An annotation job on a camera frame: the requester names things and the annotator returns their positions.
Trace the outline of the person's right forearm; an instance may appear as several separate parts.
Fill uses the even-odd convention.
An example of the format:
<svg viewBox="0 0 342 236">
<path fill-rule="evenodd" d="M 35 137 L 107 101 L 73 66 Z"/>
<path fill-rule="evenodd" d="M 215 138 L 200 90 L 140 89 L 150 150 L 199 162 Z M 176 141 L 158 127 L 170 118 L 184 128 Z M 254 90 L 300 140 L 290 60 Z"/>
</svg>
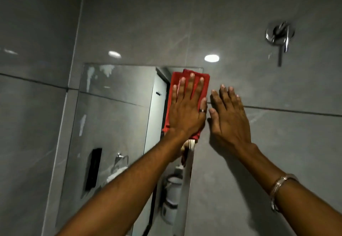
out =
<svg viewBox="0 0 342 236">
<path fill-rule="evenodd" d="M 274 165 L 255 144 L 236 156 L 297 236 L 342 236 L 342 214 Z"/>
</svg>

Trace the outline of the person's right hand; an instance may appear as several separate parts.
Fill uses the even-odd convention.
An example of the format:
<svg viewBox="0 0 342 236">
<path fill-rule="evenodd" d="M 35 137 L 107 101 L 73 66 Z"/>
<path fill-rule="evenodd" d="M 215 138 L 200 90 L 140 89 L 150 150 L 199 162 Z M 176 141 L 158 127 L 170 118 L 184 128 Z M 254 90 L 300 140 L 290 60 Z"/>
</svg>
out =
<svg viewBox="0 0 342 236">
<path fill-rule="evenodd" d="M 246 112 L 236 112 L 237 94 L 233 87 L 229 88 L 233 108 L 226 108 L 223 104 L 220 97 L 220 88 L 211 91 L 211 108 L 216 109 L 219 114 L 221 128 L 221 133 L 212 134 L 224 147 L 237 154 L 252 145 L 251 131 Z"/>
</svg>

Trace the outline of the red cleaning cloth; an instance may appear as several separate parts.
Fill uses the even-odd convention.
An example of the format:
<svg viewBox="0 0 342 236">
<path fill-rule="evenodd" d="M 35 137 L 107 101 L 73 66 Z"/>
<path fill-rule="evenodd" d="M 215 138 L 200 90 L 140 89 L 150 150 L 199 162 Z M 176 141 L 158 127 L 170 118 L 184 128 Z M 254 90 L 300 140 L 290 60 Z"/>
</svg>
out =
<svg viewBox="0 0 342 236">
<path fill-rule="evenodd" d="M 173 72 L 172 77 L 171 77 L 170 89 L 169 89 L 168 107 L 167 107 L 167 111 L 166 111 L 165 124 L 164 124 L 164 128 L 163 128 L 163 132 L 164 133 L 167 133 L 169 128 L 170 128 L 170 124 L 169 124 L 169 108 L 171 106 L 172 88 L 173 88 L 174 85 L 177 85 L 177 90 L 179 90 L 179 82 L 180 82 L 180 79 L 182 77 L 186 78 L 186 82 L 185 83 L 187 85 L 188 84 L 188 79 L 189 79 L 191 73 L 194 73 L 194 75 L 195 75 L 194 86 L 193 86 L 194 90 L 198 86 L 199 80 L 201 78 L 204 79 L 203 89 L 202 89 L 201 95 L 199 97 L 198 109 L 200 109 L 200 102 L 201 102 L 201 100 L 203 98 L 207 97 L 207 91 L 208 91 L 208 86 L 209 86 L 209 82 L 210 82 L 210 75 L 209 74 L 202 74 L 202 73 L 190 70 L 190 69 L 183 69 L 183 72 L 177 72 L 177 71 Z"/>
</svg>

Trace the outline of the frameless wall mirror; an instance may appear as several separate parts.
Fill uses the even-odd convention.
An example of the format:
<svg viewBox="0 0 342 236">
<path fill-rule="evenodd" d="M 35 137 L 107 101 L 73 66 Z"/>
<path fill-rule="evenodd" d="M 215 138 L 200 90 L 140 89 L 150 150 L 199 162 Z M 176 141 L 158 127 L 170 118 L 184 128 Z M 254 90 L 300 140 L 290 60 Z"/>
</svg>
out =
<svg viewBox="0 0 342 236">
<path fill-rule="evenodd" d="M 56 218 L 58 232 L 118 169 L 161 138 L 172 74 L 200 67 L 85 63 Z"/>
</svg>

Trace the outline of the person's left hand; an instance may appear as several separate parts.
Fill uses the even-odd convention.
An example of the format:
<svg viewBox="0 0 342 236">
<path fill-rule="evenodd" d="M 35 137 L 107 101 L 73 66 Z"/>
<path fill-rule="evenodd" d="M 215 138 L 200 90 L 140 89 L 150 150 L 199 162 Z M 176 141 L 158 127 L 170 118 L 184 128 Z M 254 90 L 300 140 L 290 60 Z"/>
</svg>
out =
<svg viewBox="0 0 342 236">
<path fill-rule="evenodd" d="M 179 82 L 179 90 L 177 94 L 177 103 L 170 106 L 169 108 L 169 124 L 170 128 L 168 134 L 175 135 L 182 141 L 187 139 L 198 138 L 198 133 L 204 127 L 204 122 L 199 123 L 198 121 L 198 102 L 201 95 L 204 79 L 199 80 L 196 89 L 193 89 L 191 99 L 185 100 L 185 88 L 186 88 L 186 78 L 182 77 Z"/>
</svg>

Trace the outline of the person's left forearm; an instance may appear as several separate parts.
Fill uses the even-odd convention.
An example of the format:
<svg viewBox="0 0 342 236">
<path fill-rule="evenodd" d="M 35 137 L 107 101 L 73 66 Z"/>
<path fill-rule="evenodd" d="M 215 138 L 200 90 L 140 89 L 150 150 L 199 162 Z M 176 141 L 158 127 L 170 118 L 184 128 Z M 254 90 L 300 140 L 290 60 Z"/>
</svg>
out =
<svg viewBox="0 0 342 236">
<path fill-rule="evenodd" d="M 126 236 L 191 133 L 171 128 L 146 154 L 93 196 L 56 236 Z"/>
</svg>

